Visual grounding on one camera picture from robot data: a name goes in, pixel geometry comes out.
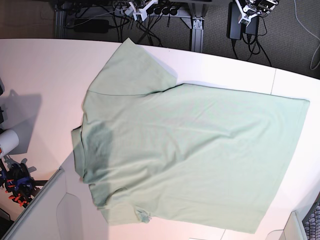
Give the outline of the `light green T-shirt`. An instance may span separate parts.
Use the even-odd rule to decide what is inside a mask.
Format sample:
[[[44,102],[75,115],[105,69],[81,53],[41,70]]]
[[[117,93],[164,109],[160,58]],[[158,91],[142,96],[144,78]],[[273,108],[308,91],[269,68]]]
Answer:
[[[253,234],[299,141],[308,100],[177,84],[123,42],[71,133],[75,171],[110,225],[152,217]]]

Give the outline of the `black power strip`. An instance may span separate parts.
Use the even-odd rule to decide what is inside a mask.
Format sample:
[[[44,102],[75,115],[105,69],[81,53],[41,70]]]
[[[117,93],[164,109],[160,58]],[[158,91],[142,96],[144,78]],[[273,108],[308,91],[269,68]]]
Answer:
[[[148,15],[156,14],[156,15],[173,15],[176,16],[178,14],[179,7],[166,7],[166,6],[158,6],[154,8],[149,8],[146,13]]]

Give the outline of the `black box under table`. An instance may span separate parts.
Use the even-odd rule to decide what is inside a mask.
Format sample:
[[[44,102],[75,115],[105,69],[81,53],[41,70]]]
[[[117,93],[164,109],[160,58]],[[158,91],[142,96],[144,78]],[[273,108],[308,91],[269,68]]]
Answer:
[[[73,30],[77,33],[105,34],[109,27],[109,21],[104,19],[76,19]]]

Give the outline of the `black power adapter left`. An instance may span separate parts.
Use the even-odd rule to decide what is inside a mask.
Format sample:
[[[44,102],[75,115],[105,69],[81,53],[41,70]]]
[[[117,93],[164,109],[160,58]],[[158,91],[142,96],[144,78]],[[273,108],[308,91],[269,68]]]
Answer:
[[[242,39],[242,25],[239,23],[240,10],[235,2],[228,5],[228,19],[226,36],[231,40]]]

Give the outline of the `black power adapter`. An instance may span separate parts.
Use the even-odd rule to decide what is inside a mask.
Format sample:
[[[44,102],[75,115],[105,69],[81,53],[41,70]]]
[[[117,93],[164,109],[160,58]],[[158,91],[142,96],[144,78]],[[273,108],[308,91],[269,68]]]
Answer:
[[[256,36],[259,30],[259,20],[260,19],[258,16],[252,18],[249,25],[245,27],[245,33]]]
[[[242,25],[239,23],[240,10],[235,2],[228,5],[228,19],[226,36],[231,40],[242,39]]]

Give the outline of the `black power adapter right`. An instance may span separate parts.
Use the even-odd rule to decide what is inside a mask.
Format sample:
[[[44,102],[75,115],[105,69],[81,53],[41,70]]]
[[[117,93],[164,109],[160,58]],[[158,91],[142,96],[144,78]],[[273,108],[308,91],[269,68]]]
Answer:
[[[256,36],[259,30],[259,20],[260,19],[258,16],[252,18],[249,25],[245,27],[245,33]]]

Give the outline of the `grey white partition panel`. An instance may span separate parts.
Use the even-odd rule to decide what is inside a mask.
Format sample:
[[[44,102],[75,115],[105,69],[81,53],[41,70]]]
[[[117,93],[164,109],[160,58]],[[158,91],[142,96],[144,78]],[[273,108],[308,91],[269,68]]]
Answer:
[[[61,168],[16,219],[3,240],[83,240],[80,199],[67,193]]]

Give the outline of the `white paper roll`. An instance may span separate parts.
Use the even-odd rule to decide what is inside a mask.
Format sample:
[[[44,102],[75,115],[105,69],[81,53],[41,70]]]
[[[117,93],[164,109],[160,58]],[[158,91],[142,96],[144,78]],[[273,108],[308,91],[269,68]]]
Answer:
[[[19,137],[12,129],[0,134],[0,157],[4,157],[19,145]]]

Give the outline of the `blue orange clamp pile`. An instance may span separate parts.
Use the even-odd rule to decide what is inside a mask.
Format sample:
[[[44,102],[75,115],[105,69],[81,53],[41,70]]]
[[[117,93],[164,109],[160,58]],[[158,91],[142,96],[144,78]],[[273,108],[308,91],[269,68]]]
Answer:
[[[33,199],[34,181],[24,163],[14,163],[7,169],[1,159],[0,186],[10,194],[8,198],[19,204],[20,207],[26,208]]]

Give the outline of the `grey panel lower right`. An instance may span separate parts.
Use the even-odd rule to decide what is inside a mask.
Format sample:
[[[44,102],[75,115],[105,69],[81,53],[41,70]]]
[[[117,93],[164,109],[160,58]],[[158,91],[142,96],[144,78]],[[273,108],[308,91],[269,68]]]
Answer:
[[[307,235],[298,213],[293,211],[282,230],[271,231],[265,240],[307,240]]]

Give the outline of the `aluminium table leg frame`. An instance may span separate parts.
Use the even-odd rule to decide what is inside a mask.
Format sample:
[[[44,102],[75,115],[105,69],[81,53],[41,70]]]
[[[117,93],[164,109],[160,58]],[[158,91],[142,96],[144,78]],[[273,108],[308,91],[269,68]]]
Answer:
[[[202,53],[204,44],[204,21],[207,16],[209,6],[203,1],[195,1],[188,3],[190,11],[190,37],[192,52]]]

